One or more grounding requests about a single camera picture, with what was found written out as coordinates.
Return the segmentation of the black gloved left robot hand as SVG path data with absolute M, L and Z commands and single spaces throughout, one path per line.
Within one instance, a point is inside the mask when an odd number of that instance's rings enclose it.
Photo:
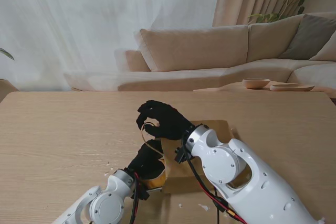
M 128 169 L 136 172 L 140 179 L 155 179 L 164 171 L 164 164 L 160 161 L 163 155 L 143 144 L 136 157 L 128 165 Z

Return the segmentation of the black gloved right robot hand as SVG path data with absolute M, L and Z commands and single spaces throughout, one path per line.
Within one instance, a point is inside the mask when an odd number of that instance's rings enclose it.
M 136 120 L 139 129 L 144 127 L 145 131 L 157 138 L 168 140 L 180 140 L 188 137 L 196 128 L 177 109 L 171 105 L 149 100 L 138 108 L 139 116 Z M 156 119 L 159 126 L 145 124 L 146 119 Z

